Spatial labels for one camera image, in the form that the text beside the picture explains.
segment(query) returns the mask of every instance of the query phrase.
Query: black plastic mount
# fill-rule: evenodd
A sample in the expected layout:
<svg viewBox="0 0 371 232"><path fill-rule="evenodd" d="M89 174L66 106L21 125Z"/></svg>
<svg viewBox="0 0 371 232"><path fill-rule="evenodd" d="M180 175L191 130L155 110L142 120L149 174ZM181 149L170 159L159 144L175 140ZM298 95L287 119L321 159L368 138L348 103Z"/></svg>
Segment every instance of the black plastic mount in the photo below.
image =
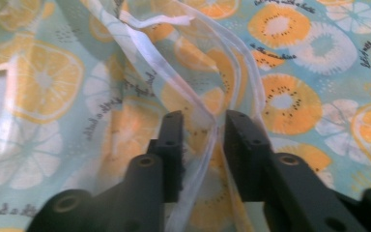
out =
<svg viewBox="0 0 371 232"><path fill-rule="evenodd" d="M227 111L230 171L243 201L265 202L271 231L371 231L371 189L361 202L335 194L300 157L274 154L264 134L246 115Z"/></svg>
<svg viewBox="0 0 371 232"><path fill-rule="evenodd" d="M130 161L122 183L95 197L78 189L53 196L27 232L163 231L163 203L176 201L182 186L182 146L183 115L169 113L148 154Z"/></svg>

